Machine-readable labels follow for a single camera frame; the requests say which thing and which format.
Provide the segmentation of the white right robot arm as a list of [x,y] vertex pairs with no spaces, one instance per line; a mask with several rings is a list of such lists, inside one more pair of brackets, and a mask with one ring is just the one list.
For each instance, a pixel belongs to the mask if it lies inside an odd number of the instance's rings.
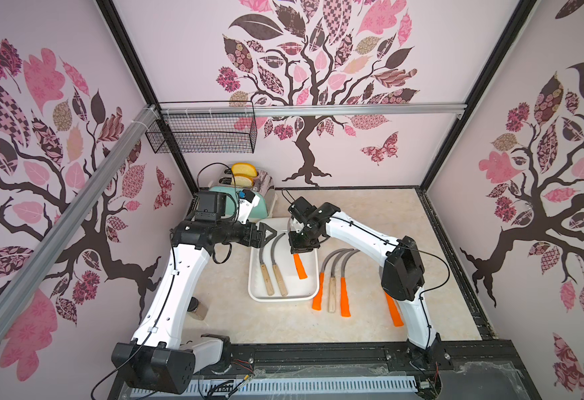
[[308,253],[328,238],[350,245],[378,263],[384,292],[400,308],[407,329],[410,363],[422,370],[435,366],[441,350],[425,300],[425,265],[413,238],[395,238],[365,226],[332,203],[316,207],[303,197],[288,207],[292,253]]

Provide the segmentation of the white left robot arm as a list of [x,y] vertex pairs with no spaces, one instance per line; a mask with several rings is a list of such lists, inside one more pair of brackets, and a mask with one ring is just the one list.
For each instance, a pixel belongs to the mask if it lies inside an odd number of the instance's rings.
[[117,375],[130,388],[182,394],[193,375],[205,368],[225,373],[231,367],[227,336],[206,334],[183,345],[188,308],[203,269],[218,244],[264,248],[277,232],[251,222],[183,221],[173,230],[172,254],[148,312],[127,343],[112,354]]

